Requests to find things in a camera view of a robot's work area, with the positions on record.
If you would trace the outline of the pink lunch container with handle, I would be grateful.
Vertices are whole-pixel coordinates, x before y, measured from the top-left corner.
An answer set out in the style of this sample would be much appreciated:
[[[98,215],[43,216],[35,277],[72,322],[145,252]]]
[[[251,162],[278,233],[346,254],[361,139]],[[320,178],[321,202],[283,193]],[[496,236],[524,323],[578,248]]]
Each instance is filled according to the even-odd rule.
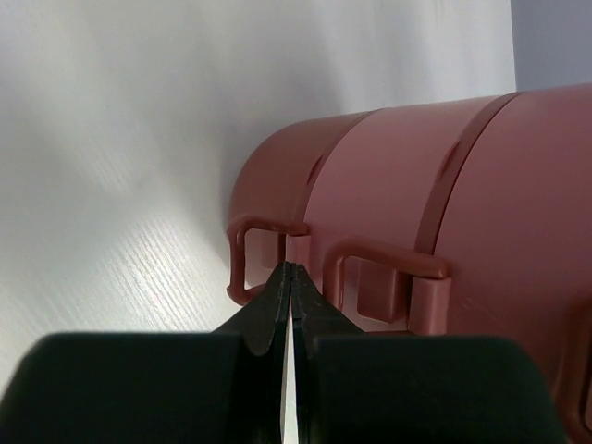
[[[519,93],[438,177],[417,250],[443,259],[445,296],[415,297],[417,334],[518,342],[569,438],[591,439],[591,87]]]

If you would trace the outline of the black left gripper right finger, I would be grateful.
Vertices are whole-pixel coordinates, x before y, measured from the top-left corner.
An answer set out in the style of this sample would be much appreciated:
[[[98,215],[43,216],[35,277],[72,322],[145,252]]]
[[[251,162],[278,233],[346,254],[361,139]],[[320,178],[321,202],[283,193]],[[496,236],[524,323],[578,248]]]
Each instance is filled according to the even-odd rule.
[[[363,332],[294,265],[302,443],[562,443],[545,381],[514,342]]]

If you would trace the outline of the dark red lunch container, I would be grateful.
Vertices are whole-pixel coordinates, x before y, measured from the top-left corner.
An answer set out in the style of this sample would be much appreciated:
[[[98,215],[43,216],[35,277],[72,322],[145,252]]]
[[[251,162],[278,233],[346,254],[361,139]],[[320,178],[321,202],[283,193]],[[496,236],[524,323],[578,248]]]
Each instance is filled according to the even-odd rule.
[[[284,261],[291,240],[309,241],[311,229],[304,215],[312,189],[324,163],[337,144],[370,111],[304,120],[280,129],[251,154],[238,175],[230,197],[227,236],[230,250],[228,296],[239,305],[248,303],[263,287],[247,289],[248,232],[262,239],[254,250],[262,269]]]

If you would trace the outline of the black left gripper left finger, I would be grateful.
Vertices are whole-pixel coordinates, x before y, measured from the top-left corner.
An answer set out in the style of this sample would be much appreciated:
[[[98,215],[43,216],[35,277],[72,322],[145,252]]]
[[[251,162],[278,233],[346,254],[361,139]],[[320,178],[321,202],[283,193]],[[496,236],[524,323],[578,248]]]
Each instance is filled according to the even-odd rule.
[[[279,443],[290,264],[210,332],[48,335],[1,401],[5,443]]]

